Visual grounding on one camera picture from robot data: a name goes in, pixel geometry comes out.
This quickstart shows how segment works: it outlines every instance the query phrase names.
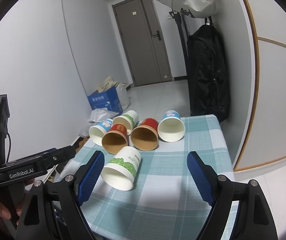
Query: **plaid tablecloth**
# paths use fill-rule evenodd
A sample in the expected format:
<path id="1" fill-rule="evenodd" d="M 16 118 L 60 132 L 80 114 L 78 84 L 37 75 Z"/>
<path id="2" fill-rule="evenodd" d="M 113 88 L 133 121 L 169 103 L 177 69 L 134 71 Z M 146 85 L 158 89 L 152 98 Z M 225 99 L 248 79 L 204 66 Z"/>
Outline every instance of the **plaid tablecloth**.
<path id="1" fill-rule="evenodd" d="M 134 189 L 121 191 L 100 177 L 82 206 L 91 229 L 108 239 L 194 240 L 211 207 L 204 202 L 187 168 L 187 154 L 196 151 L 218 174 L 234 180 L 226 143 L 214 115 L 182 118 L 186 133 L 175 143 L 160 141 L 154 151 L 140 151 L 142 161 Z M 59 180 L 88 162 L 96 150 L 105 163 L 114 155 L 89 140 L 61 173 Z M 237 205 L 233 205 L 222 239 L 229 239 Z"/>

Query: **backpack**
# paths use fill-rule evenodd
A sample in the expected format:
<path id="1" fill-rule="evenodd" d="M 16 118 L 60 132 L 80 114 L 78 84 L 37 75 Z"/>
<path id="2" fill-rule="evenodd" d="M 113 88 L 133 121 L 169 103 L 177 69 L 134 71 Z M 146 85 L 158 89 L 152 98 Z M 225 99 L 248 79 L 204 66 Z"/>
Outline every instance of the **backpack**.
<path id="1" fill-rule="evenodd" d="M 214 114 L 222 122 L 230 111 L 228 71 L 223 40 L 209 20 L 187 41 L 191 116 Z"/>

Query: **black door handle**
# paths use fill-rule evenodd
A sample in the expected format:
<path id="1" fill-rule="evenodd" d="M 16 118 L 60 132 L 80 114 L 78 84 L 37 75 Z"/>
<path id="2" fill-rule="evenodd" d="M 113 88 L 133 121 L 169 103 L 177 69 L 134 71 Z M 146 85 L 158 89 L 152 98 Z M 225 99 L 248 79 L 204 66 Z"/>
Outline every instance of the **black door handle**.
<path id="1" fill-rule="evenodd" d="M 160 31 L 156 31 L 156 34 L 155 34 L 155 35 L 152 35 L 152 38 L 155 38 L 155 37 L 158 37 L 158 38 L 159 38 L 159 41 L 162 40 Z"/>

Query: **tiled floor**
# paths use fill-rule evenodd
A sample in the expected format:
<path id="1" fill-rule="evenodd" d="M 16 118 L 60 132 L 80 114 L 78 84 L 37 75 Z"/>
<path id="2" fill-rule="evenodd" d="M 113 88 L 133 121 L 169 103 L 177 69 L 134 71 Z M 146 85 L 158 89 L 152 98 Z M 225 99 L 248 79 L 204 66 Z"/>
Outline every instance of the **tiled floor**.
<path id="1" fill-rule="evenodd" d="M 286 240 L 286 166 L 253 179 L 259 182 L 270 206 L 279 240 Z"/>
<path id="2" fill-rule="evenodd" d="M 169 110 L 177 111 L 181 117 L 190 116 L 187 81 L 159 83 L 129 90 L 131 105 L 142 121 L 148 117 L 161 119 Z"/>

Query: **beige cloth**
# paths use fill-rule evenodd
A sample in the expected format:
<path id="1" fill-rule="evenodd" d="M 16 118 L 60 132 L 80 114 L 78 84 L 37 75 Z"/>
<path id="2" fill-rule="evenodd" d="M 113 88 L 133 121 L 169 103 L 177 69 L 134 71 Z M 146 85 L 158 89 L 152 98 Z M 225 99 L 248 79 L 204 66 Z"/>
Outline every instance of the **beige cloth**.
<path id="1" fill-rule="evenodd" d="M 108 77 L 106 80 L 104 80 L 103 84 L 99 85 L 98 92 L 105 92 L 109 90 L 111 87 L 116 87 L 119 83 L 117 81 L 113 80 L 113 77 Z"/>

